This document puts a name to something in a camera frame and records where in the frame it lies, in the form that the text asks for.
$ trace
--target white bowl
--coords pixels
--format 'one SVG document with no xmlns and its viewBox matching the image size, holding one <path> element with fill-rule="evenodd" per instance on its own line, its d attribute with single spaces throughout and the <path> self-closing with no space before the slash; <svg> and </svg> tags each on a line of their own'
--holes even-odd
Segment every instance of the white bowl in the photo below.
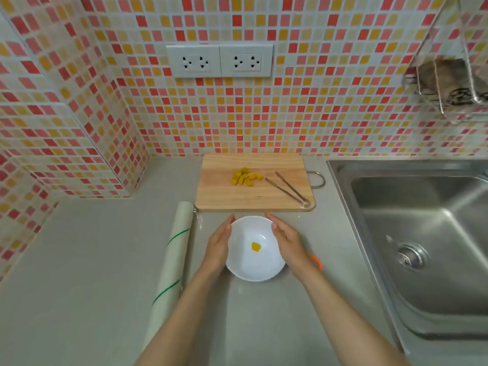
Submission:
<svg viewBox="0 0 488 366">
<path fill-rule="evenodd" d="M 278 242 L 271 230 L 272 222 L 260 216 L 239 218 L 232 223 L 227 267 L 247 281 L 264 281 L 276 276 L 284 267 Z M 258 252 L 252 243 L 261 246 Z"/>
</svg>

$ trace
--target tongs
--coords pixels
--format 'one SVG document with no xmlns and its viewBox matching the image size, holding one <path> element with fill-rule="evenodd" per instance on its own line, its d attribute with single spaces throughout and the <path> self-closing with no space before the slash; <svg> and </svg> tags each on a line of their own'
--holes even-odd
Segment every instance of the tongs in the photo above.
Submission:
<svg viewBox="0 0 488 366">
<path fill-rule="evenodd" d="M 310 201 L 306 198 L 303 197 L 302 194 L 300 194 L 298 191 L 295 190 L 293 186 L 291 186 L 282 175 L 280 175 L 278 172 L 275 172 L 275 175 L 277 175 L 281 181 L 283 181 L 287 186 L 295 192 L 296 195 L 301 199 L 298 199 L 296 196 L 292 195 L 289 191 L 286 191 L 284 188 L 279 187 L 277 184 L 272 182 L 268 177 L 265 177 L 265 180 L 268 184 L 273 185 L 274 187 L 277 187 L 279 190 L 283 191 L 285 194 L 287 194 L 289 197 L 292 197 L 295 199 L 298 203 L 302 205 L 303 208 L 308 208 L 310 206 Z"/>
</svg>

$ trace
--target drain strainer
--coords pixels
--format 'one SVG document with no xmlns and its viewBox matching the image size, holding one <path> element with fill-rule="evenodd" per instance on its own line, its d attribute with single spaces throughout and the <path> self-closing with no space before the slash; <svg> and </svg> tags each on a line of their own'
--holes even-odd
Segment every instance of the drain strainer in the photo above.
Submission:
<svg viewBox="0 0 488 366">
<path fill-rule="evenodd" d="M 417 243 L 408 242 L 398 246 L 397 260 L 404 267 L 420 270 L 425 267 L 428 259 L 429 254 Z"/>
</svg>

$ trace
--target hand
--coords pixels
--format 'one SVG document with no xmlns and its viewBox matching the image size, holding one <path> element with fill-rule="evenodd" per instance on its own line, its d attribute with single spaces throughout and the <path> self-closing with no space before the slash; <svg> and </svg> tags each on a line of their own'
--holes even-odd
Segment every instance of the hand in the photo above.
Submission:
<svg viewBox="0 0 488 366">
<path fill-rule="evenodd" d="M 230 224 L 235 220 L 234 214 L 231 214 L 208 238 L 207 249 L 200 268 L 213 277 L 217 277 L 225 267 L 225 261 L 227 261 L 227 255 L 229 254 L 229 246 L 227 244 L 232 232 Z"/>
<path fill-rule="evenodd" d="M 273 221 L 271 229 L 278 240 L 281 256 L 290 267 L 291 272 L 300 278 L 304 271 L 314 267 L 305 251 L 302 239 L 300 239 L 300 233 L 271 213 L 265 213 L 265 216 Z"/>
</svg>

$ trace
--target green line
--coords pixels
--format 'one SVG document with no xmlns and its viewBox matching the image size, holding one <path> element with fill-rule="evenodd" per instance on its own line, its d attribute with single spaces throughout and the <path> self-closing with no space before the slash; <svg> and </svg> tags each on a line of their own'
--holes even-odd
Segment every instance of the green line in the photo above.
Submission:
<svg viewBox="0 0 488 366">
<path fill-rule="evenodd" d="M 184 230 L 184 231 L 182 231 L 182 232 L 177 233 L 176 235 L 174 235 L 174 236 L 171 238 L 171 240 L 169 240 L 169 241 L 168 241 L 168 244 L 167 244 L 166 246 L 168 246 L 168 245 L 169 245 L 169 243 L 171 243 L 171 242 L 173 241 L 173 239 L 174 239 L 174 238 L 176 238 L 176 237 L 180 236 L 181 234 L 186 233 L 186 231 L 188 231 L 188 230 L 189 230 L 189 228 L 187 228 L 186 230 Z"/>
<path fill-rule="evenodd" d="M 172 287 L 174 287 L 177 283 L 179 283 L 180 280 L 176 280 L 176 282 L 174 284 L 171 284 L 169 285 L 166 289 L 164 289 L 157 297 L 156 299 L 154 300 L 154 302 L 152 303 L 152 306 L 154 306 L 154 304 L 156 303 L 156 301 L 159 299 L 159 297 L 163 294 L 165 294 L 169 289 L 171 289 Z"/>
</svg>

